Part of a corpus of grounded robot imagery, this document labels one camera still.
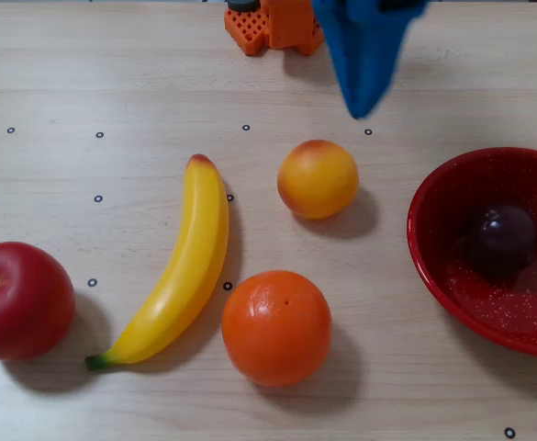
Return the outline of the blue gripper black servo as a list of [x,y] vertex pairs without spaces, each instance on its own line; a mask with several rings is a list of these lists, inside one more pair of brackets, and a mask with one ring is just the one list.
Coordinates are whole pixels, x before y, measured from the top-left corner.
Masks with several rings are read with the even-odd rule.
[[[393,79],[408,24],[425,12],[429,1],[321,0],[312,5],[328,39],[333,65],[346,106],[353,118],[369,116]],[[363,90],[364,39],[367,41]]]

